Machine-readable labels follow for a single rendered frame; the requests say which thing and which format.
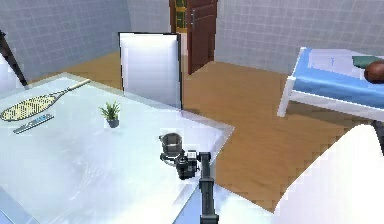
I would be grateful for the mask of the pale glass table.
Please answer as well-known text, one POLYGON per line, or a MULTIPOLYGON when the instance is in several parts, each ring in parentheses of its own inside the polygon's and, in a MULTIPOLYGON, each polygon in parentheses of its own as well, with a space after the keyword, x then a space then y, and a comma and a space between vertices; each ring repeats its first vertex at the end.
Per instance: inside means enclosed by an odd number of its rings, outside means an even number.
POLYGON ((0 224, 174 224, 197 188, 160 160, 161 135, 220 152, 232 127, 97 82, 61 97, 21 134, 0 121, 0 224), (100 107, 117 102, 119 126, 100 107))

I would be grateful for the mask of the brown ball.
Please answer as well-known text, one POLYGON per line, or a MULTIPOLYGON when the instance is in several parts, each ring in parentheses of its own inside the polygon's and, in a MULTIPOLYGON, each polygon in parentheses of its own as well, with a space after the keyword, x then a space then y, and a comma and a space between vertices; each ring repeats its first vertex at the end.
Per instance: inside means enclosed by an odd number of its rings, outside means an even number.
POLYGON ((384 60, 370 63, 364 70, 364 78, 372 84, 384 84, 384 60))

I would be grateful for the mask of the brown room door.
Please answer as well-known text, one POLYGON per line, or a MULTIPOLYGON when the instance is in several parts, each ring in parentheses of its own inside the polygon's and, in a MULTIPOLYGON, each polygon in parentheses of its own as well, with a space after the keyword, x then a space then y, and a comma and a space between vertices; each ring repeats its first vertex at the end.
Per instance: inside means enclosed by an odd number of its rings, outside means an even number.
POLYGON ((191 75, 214 60, 217 0, 187 0, 188 74, 191 75), (195 28, 191 11, 195 9, 195 28))

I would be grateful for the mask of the white bed blue sheet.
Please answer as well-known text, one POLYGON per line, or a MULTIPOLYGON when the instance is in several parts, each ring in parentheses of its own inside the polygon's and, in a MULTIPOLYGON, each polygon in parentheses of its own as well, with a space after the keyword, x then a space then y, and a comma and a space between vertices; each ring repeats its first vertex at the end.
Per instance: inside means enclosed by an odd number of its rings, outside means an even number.
POLYGON ((290 101, 384 122, 384 84, 371 84, 334 72, 309 68, 312 48, 301 47, 287 77, 277 115, 284 117, 290 101))

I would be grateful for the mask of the dark green cloth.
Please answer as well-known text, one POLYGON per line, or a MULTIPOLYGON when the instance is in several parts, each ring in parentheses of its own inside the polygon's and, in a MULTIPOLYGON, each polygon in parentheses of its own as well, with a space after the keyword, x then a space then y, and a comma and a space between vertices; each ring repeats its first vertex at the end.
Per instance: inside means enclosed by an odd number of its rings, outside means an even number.
POLYGON ((353 56, 352 57, 353 65, 360 69, 366 69, 371 64, 374 65, 384 65, 384 59, 371 55, 363 55, 363 56, 353 56))

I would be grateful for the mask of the yellow shelf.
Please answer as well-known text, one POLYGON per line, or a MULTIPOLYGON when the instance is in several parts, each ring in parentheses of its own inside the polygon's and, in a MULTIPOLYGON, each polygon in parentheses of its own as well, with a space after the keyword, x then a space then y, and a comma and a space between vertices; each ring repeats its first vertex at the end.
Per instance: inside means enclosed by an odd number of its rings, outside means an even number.
POLYGON ((175 25, 176 31, 179 33, 187 32, 187 2, 186 0, 175 0, 175 25))

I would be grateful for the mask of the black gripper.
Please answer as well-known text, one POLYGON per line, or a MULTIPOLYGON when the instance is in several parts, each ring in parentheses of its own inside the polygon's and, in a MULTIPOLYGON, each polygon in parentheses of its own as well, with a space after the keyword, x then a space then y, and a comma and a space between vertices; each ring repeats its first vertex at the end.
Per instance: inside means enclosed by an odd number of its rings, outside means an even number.
POLYGON ((178 176, 181 180, 190 179, 194 177, 197 172, 196 158, 181 156, 176 159, 176 157, 169 156, 166 153, 161 153, 160 160, 169 166, 176 166, 178 176))

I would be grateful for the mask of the grey blue remote control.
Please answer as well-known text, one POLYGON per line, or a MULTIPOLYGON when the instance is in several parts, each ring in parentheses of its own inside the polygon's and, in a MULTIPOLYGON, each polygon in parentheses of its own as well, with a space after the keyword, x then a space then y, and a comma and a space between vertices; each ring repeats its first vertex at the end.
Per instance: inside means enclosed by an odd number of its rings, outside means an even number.
POLYGON ((32 121, 30 121, 30 122, 20 126, 19 128, 15 129, 14 133, 15 134, 23 133, 23 132, 25 132, 25 131, 27 131, 29 129, 32 129, 32 128, 36 127, 36 126, 39 126, 39 125, 41 125, 41 124, 43 124, 43 123, 45 123, 45 122, 47 122, 47 121, 49 121, 49 120, 51 120, 53 118, 54 118, 54 116, 51 115, 51 114, 41 115, 40 117, 37 117, 34 120, 32 120, 32 121))

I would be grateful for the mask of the small green potted plant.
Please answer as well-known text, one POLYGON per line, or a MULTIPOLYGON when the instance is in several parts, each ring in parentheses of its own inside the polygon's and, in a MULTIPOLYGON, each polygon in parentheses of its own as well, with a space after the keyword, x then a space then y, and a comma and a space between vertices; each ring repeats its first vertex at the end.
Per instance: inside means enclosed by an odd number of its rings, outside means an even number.
POLYGON ((100 107, 100 111, 110 128, 116 128, 119 126, 120 107, 117 102, 106 102, 104 107, 100 107))

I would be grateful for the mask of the yellow tennis racket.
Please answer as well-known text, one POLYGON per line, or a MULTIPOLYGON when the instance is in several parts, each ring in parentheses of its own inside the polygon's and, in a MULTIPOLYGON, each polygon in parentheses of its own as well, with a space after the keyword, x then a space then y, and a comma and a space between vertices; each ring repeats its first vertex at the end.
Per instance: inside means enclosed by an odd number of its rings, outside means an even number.
POLYGON ((36 114, 47 110, 67 92, 73 91, 81 86, 88 84, 89 82, 90 79, 86 79, 62 91, 57 91, 50 94, 34 96, 25 99, 1 112, 0 119, 3 121, 12 122, 30 118, 36 114))

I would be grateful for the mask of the grey mug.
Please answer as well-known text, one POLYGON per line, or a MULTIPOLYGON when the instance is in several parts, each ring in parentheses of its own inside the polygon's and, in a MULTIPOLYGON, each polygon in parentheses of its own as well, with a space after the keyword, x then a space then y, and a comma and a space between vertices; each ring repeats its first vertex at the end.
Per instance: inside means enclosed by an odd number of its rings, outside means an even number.
POLYGON ((182 150, 182 137, 177 133, 161 135, 159 140, 162 145, 163 153, 169 157, 176 157, 182 150))

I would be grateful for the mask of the white pillow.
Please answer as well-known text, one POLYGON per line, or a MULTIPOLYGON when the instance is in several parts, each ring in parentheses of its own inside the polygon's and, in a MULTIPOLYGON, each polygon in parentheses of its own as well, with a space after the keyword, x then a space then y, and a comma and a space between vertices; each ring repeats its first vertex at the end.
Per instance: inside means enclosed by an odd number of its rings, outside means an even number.
POLYGON ((364 70, 353 65, 353 56, 361 56, 361 53, 347 49, 313 49, 309 53, 308 67, 363 79, 364 70))

